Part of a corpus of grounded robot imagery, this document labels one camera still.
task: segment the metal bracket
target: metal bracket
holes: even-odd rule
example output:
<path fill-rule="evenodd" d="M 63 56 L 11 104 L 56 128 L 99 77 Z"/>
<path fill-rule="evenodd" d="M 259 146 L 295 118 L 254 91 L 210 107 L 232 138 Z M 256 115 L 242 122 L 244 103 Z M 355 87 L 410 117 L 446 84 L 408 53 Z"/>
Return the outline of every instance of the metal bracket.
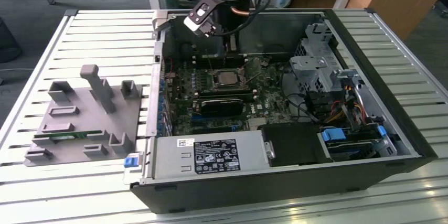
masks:
<path fill-rule="evenodd" d="M 175 19 L 176 16 L 170 16 L 167 10 L 156 10 L 152 15 L 152 27 L 155 31 L 162 31 L 170 27 L 170 20 Z"/>

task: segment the barcode sticker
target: barcode sticker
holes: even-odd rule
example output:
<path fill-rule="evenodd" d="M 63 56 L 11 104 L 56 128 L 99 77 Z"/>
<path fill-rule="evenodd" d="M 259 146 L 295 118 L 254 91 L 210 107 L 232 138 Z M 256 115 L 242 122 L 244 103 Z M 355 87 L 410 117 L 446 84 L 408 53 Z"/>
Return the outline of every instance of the barcode sticker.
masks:
<path fill-rule="evenodd" d="M 194 138 L 180 138 L 178 139 L 178 147 L 191 147 L 195 144 Z"/>

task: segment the motherboard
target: motherboard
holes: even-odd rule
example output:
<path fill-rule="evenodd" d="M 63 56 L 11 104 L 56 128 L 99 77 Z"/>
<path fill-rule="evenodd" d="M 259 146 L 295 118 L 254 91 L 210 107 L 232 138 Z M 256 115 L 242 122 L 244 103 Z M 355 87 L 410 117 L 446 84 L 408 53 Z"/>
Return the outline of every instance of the motherboard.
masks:
<path fill-rule="evenodd" d="M 246 56 L 240 67 L 219 69 L 216 59 L 175 64 L 167 75 L 174 135 L 250 131 L 294 120 L 279 85 L 286 63 L 271 59 Z"/>

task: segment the blue tab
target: blue tab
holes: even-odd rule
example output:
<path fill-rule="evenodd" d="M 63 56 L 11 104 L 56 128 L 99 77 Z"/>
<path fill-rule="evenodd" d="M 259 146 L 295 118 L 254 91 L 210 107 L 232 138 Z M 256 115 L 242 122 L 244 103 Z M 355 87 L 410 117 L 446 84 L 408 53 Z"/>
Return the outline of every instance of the blue tab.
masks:
<path fill-rule="evenodd" d="M 387 131 L 382 125 L 378 127 L 378 131 L 380 132 L 382 136 L 387 135 Z"/>
<path fill-rule="evenodd" d="M 139 157 L 127 157 L 124 159 L 124 167 L 138 167 L 139 166 Z"/>
<path fill-rule="evenodd" d="M 324 139 L 326 142 L 330 140 L 330 135 L 326 131 L 322 132 L 322 139 Z"/>
<path fill-rule="evenodd" d="M 342 128 L 326 129 L 324 132 L 328 134 L 328 141 L 347 139 Z"/>

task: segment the black side panel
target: black side panel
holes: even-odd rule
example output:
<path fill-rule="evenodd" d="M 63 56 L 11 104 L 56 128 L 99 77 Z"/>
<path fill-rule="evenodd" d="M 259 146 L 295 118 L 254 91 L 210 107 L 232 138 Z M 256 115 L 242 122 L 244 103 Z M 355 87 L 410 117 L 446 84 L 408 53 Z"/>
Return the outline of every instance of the black side panel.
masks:
<path fill-rule="evenodd" d="M 191 211 L 364 190 L 407 168 L 420 167 L 422 161 L 407 159 L 400 165 L 376 162 L 167 185 L 138 185 L 131 191 L 154 213 L 166 214 L 179 209 Z"/>
<path fill-rule="evenodd" d="M 338 18 L 334 10 L 326 10 L 326 16 L 334 25 L 334 28 L 342 38 L 342 42 L 347 46 L 350 54 L 354 56 L 355 61 L 370 81 L 372 87 L 379 94 L 379 97 L 398 122 L 400 129 L 403 130 L 406 137 L 408 138 L 415 150 L 427 158 L 427 162 L 430 163 L 432 160 L 438 158 L 438 155 L 431 148 L 426 138 L 422 135 L 420 130 L 415 126 L 408 114 L 406 113 L 395 95 L 391 92 L 380 74 L 378 73 L 376 69 L 371 61 L 368 60 L 367 56 L 364 55 L 363 50 L 359 48 L 355 39 L 352 38 L 347 28 L 343 25 L 343 22 Z"/>

